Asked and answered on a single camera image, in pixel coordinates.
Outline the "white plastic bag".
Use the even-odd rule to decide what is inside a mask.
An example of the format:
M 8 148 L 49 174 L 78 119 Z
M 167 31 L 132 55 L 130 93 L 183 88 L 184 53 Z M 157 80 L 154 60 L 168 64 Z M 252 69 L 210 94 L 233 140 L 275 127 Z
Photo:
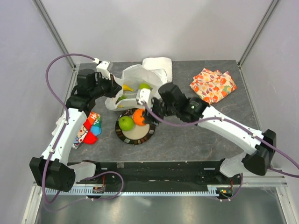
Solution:
M 139 90 L 139 85 L 141 83 L 149 84 L 152 87 L 152 97 L 160 99 L 161 97 L 158 93 L 158 89 L 160 86 L 167 83 L 167 78 L 164 69 L 148 70 L 142 65 L 137 64 L 126 68 L 122 72 L 121 78 L 115 78 L 115 81 L 121 86 L 124 84 L 128 85 L 133 88 L 134 91 L 121 90 L 115 98 L 107 98 L 105 100 L 105 106 L 111 111 L 125 111 L 134 108 L 142 109 L 136 102 L 137 91 Z M 117 99 L 122 95 L 126 95 L 128 98 L 116 103 Z

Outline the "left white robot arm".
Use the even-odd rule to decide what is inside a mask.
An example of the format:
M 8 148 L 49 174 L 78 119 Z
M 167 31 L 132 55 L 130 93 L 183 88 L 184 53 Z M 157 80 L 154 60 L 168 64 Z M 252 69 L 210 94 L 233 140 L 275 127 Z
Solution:
M 76 182 L 88 179 L 99 183 L 103 173 L 93 162 L 83 161 L 68 166 L 73 143 L 86 122 L 96 99 L 116 97 L 122 87 L 108 69 L 84 69 L 77 75 L 77 84 L 64 104 L 65 113 L 50 144 L 39 158 L 33 157 L 30 169 L 38 186 L 68 192 Z

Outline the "green fake apple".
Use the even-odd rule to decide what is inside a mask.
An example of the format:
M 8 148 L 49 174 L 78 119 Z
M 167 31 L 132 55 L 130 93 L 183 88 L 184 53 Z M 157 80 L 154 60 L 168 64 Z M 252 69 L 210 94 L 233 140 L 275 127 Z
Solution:
M 120 129 L 123 131 L 130 131 L 135 126 L 133 119 L 129 116 L 122 116 L 118 123 Z

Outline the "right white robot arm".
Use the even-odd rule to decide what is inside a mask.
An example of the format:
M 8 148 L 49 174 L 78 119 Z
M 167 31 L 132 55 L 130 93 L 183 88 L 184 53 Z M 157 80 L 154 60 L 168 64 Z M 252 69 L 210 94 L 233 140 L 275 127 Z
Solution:
M 271 167 L 276 146 L 276 133 L 270 129 L 262 132 L 245 126 L 222 114 L 200 98 L 188 98 L 173 83 L 166 83 L 158 89 L 160 99 L 152 91 L 142 88 L 137 92 L 136 101 L 145 107 L 144 122 L 158 125 L 170 122 L 167 116 L 176 116 L 182 123 L 175 127 L 200 126 L 213 131 L 240 147 L 243 152 L 219 161 L 214 178 L 218 183 L 226 183 L 236 174 L 249 171 L 264 176 Z

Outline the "fake orange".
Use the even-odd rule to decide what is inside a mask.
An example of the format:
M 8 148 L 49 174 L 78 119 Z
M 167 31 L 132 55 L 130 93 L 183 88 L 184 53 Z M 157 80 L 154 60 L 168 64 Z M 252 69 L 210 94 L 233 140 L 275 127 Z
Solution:
M 134 123 L 138 126 L 145 126 L 145 118 L 143 117 L 144 110 L 143 109 L 137 109 L 132 115 L 132 119 Z

